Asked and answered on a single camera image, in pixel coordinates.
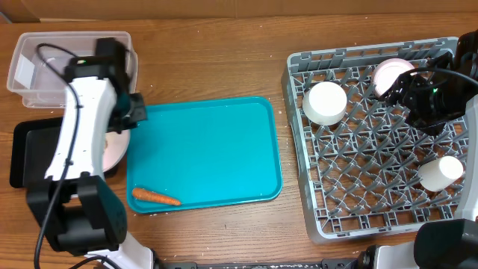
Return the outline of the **white plate with food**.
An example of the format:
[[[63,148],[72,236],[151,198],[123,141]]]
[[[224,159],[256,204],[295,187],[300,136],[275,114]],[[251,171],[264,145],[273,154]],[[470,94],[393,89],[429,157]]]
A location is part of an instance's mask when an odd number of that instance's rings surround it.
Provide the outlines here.
[[[105,146],[103,152],[102,168],[106,173],[115,168],[122,160],[128,149],[131,132],[123,130],[120,134],[116,132],[108,132],[105,134]]]

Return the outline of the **pink rimmed bowl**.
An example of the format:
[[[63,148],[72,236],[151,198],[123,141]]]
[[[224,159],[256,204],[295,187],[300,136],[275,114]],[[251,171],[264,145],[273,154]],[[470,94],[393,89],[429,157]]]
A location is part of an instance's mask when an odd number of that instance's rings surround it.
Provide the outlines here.
[[[400,58],[391,58],[380,63],[371,77],[371,83],[375,86],[374,95],[381,97],[402,73],[414,68],[411,63]]]

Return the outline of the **white paper cup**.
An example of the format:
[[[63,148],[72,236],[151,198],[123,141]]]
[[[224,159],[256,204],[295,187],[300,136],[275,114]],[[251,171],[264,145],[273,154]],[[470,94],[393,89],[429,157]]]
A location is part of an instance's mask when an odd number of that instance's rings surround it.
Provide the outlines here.
[[[438,192],[447,188],[464,173],[461,161],[453,156],[444,156],[424,164],[418,170],[420,184],[428,191]]]

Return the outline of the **white bowl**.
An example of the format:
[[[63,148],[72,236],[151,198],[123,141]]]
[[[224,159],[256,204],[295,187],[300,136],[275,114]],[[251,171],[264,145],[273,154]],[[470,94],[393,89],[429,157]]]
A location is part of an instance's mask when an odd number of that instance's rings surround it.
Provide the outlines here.
[[[332,126],[340,122],[345,115],[347,95],[338,84],[323,81],[305,93],[302,109],[313,123]]]

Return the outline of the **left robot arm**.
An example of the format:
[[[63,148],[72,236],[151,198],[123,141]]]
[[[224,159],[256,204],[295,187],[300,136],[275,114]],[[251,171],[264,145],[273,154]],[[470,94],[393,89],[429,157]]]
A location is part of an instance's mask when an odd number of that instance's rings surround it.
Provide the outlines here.
[[[162,266],[156,252],[128,232],[125,206],[103,172],[106,133],[133,129],[146,119],[143,97],[130,91],[127,54],[116,39],[99,38],[93,55],[72,54],[56,74],[66,85],[58,144],[44,179],[28,185],[26,193],[40,226],[35,268],[44,240],[56,252],[83,257],[79,266]]]

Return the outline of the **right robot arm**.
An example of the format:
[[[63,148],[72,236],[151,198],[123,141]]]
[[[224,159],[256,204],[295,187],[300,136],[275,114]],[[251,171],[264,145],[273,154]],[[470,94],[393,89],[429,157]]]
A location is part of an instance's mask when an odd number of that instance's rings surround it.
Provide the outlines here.
[[[417,173],[420,185],[431,192],[465,177],[455,217],[422,225],[412,242],[368,247],[356,267],[476,268],[477,33],[462,35],[454,53],[433,58],[425,67],[386,60],[373,72],[372,83],[380,101],[408,108],[406,124],[426,135],[439,135],[448,122],[465,117],[470,142],[465,162],[444,156],[422,164]]]

